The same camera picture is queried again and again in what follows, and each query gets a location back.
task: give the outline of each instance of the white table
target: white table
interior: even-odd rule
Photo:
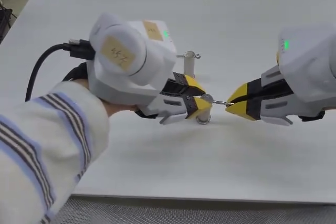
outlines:
[[[23,102],[45,49],[68,38],[87,39],[103,11],[166,21],[179,53],[202,55],[198,81],[225,100],[275,65],[283,27],[335,21],[336,0],[30,0],[0,47],[0,108]],[[66,52],[52,55],[33,95],[47,92],[78,63]],[[335,122],[330,112],[314,123],[273,126],[215,106],[207,126],[159,126],[120,113],[111,119],[110,147],[75,194],[335,203]]]

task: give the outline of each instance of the green led light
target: green led light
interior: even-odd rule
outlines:
[[[163,31],[163,36],[166,37],[166,38],[168,38],[169,37],[168,32],[167,31]]]
[[[283,43],[284,43],[284,50],[287,50],[289,47],[289,41],[285,40]]]

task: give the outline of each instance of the hand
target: hand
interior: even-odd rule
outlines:
[[[88,80],[77,79],[77,80],[74,80],[73,82],[76,82],[76,83],[82,85],[83,87],[89,89],[89,82],[88,82]],[[125,111],[125,110],[136,111],[138,109],[137,106],[122,105],[122,104],[112,104],[112,103],[106,102],[104,100],[101,100],[101,102],[103,103],[103,105],[104,105],[104,107],[106,109],[108,117],[110,117],[111,115],[113,115],[113,114],[115,114],[115,113],[117,113],[119,111]]]

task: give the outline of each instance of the white sweater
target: white sweater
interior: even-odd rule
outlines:
[[[108,145],[101,101],[74,82],[0,115],[0,224],[49,223]]]

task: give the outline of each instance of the tan label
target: tan label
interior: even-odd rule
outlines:
[[[124,71],[127,71],[135,60],[135,55],[113,37],[106,38],[100,53]]]
[[[147,35],[150,39],[163,41],[162,35],[156,23],[143,21],[143,26],[145,27]]]

